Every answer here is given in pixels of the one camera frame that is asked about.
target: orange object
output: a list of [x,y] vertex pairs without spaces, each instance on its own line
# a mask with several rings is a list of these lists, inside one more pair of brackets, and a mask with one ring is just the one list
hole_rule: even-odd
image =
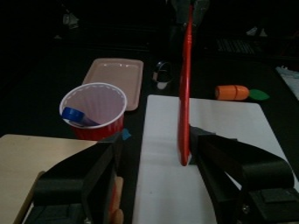
[[217,86],[217,99],[221,101],[243,101],[249,98],[249,89],[243,86]]

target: white cutting board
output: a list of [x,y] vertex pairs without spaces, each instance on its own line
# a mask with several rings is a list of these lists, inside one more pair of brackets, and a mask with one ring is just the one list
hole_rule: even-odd
[[[181,165],[178,113],[178,97],[149,96],[134,224],[217,224],[198,167]],[[191,126],[237,138],[286,158],[255,103],[191,99]]]

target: red plastic cup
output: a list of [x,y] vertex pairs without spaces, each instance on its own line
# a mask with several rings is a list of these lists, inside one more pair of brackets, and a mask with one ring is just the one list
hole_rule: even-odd
[[119,87],[103,82],[84,84],[63,97],[60,114],[66,107],[82,111],[99,123],[98,126],[80,127],[63,119],[79,139],[99,141],[123,130],[127,96]]

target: dark table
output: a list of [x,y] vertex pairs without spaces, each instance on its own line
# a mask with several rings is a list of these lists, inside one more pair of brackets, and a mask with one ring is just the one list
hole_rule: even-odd
[[[137,177],[143,142],[146,102],[158,93],[151,86],[155,64],[161,58],[150,52],[98,49],[84,45],[55,45],[42,55],[31,72],[15,81],[0,99],[0,136],[20,134],[43,137],[76,138],[60,118],[59,105],[63,96],[82,84],[91,63],[97,58],[127,58],[145,62],[145,78],[139,107],[126,112],[126,128],[131,137],[126,140],[119,176],[125,178],[122,209],[126,222],[133,222]],[[182,62],[173,63],[173,89],[166,95],[178,96]],[[267,92],[271,98],[259,102],[286,157],[299,178],[299,103],[275,71],[275,64],[259,60],[193,57],[191,97],[215,99],[218,85],[238,84]]]

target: wooden surface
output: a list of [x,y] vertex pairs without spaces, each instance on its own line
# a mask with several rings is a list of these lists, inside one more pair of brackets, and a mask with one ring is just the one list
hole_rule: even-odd
[[28,193],[40,172],[95,143],[40,136],[0,138],[0,223],[16,223],[22,219],[23,205],[28,203]]

